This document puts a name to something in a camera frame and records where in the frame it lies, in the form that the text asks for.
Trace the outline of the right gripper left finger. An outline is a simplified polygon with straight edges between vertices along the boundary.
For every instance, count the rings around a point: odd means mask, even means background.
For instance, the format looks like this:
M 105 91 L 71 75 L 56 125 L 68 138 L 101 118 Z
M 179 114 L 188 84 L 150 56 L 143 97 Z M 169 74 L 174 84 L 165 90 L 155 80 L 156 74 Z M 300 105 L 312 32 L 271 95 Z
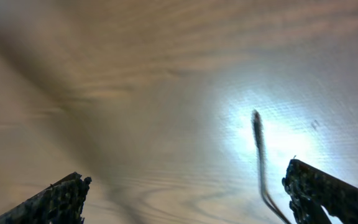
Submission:
M 83 224 L 90 183 L 73 172 L 0 215 L 0 224 Z

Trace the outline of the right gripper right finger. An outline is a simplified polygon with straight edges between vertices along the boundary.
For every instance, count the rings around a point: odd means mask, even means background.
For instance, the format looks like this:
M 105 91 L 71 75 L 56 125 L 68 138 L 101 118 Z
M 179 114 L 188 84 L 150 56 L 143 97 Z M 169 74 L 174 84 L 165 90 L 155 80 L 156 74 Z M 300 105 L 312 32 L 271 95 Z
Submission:
M 297 223 L 358 224 L 358 188 L 298 159 L 292 159 L 282 179 L 291 197 L 289 207 Z

